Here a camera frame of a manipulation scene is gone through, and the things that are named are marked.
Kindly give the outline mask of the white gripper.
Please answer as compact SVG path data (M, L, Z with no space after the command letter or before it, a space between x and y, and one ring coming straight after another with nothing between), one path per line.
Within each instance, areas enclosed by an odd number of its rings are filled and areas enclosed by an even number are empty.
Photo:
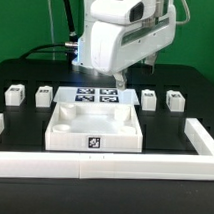
M141 22L123 26L97 21L90 35L91 64L99 73L114 74L116 88L124 91L126 76L122 70L144 58L154 70L157 52L175 37L175 25L174 10L169 10L153 28L144 27Z

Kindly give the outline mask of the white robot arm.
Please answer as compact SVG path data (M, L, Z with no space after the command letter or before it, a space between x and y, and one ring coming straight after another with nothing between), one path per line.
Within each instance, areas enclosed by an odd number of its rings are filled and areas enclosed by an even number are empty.
M72 64L95 76L114 77L116 88L124 90L127 68L138 62L152 68L176 27L190 20L188 4L181 2L183 21L176 19L174 0L84 0L84 32Z

